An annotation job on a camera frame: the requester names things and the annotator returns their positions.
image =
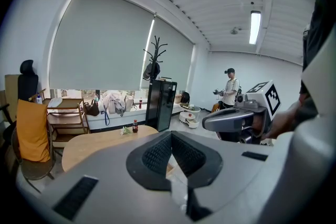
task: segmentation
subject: cap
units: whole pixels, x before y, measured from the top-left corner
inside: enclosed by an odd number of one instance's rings
[[[233,68],[229,68],[228,70],[225,70],[225,74],[228,74],[228,73],[234,73],[235,70]]]

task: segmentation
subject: white wall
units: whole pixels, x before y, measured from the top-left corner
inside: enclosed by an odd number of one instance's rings
[[[199,101],[194,100],[193,93],[192,102],[211,110],[213,104],[218,102],[218,96],[212,92],[216,88],[225,87],[229,78],[224,71],[228,68],[235,69],[243,93],[259,82],[273,80],[282,102],[280,111],[288,109],[299,98],[302,66],[250,54],[210,52],[205,72],[200,72],[197,81],[193,82],[197,92],[195,98]]]
[[[34,60],[41,82],[47,68],[43,63],[45,49],[50,48],[50,35],[66,1],[13,0],[0,32],[0,90],[5,89],[4,75],[20,74],[20,65],[27,59]]]

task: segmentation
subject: vent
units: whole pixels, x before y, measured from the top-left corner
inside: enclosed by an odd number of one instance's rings
[[[54,211],[69,220],[73,220],[97,183],[98,179],[88,176],[82,177],[57,203]]]

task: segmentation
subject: window blind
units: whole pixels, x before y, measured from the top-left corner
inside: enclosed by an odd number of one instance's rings
[[[177,82],[178,90],[185,90],[187,86],[187,79],[189,74],[189,68],[191,64],[191,55],[193,53],[193,44],[184,37],[180,32],[170,26],[162,19],[156,17],[152,30],[152,35],[149,43],[149,52],[154,55],[155,36],[160,38],[159,45],[168,44],[162,46],[159,53],[166,50],[165,53],[159,56],[160,74],[158,77],[172,78],[172,81]],[[145,68],[150,63],[149,55],[146,55]],[[149,82],[142,80],[141,88],[148,88]]]
[[[124,0],[72,0],[56,33],[50,88],[139,90],[152,19]]]

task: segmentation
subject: black cabinet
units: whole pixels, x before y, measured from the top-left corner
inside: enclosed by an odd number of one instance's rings
[[[149,86],[146,125],[159,132],[167,130],[174,106],[176,82],[154,80]]]

